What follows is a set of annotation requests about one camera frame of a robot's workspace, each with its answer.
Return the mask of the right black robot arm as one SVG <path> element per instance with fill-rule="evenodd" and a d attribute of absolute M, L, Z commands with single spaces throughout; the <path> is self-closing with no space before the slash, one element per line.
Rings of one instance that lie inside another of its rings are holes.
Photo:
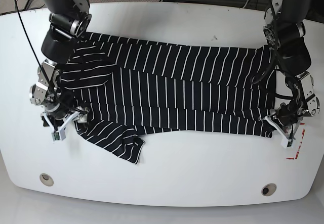
<path fill-rule="evenodd" d="M 42 106 L 41 118 L 51 129 L 53 140 L 65 139 L 65 128 L 72 121 L 86 123 L 88 110 L 74 107 L 72 93 L 60 86 L 63 65 L 67 64 L 77 42 L 86 31 L 92 15 L 89 0 L 44 0 L 50 10 L 50 28 L 41 51 L 38 81 L 30 88 L 32 104 Z"/>

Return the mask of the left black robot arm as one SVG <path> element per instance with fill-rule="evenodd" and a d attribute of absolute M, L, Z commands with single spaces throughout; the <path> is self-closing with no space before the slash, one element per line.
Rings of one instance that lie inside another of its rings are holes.
<path fill-rule="evenodd" d="M 282 137 L 281 145 L 291 147 L 295 134 L 304 117 L 312 117 L 320 112 L 320 102 L 313 90 L 313 77 L 308 72 L 311 57 L 306 47 L 304 36 L 306 18 L 312 0 L 282 0 L 276 4 L 268 0 L 269 8 L 265 11 L 263 32 L 272 56 L 268 67 L 251 82 L 260 84 L 274 70 L 285 76 L 285 84 L 291 90 L 291 96 L 273 93 L 279 99 L 288 100 L 269 115 L 262 118 L 273 126 Z"/>

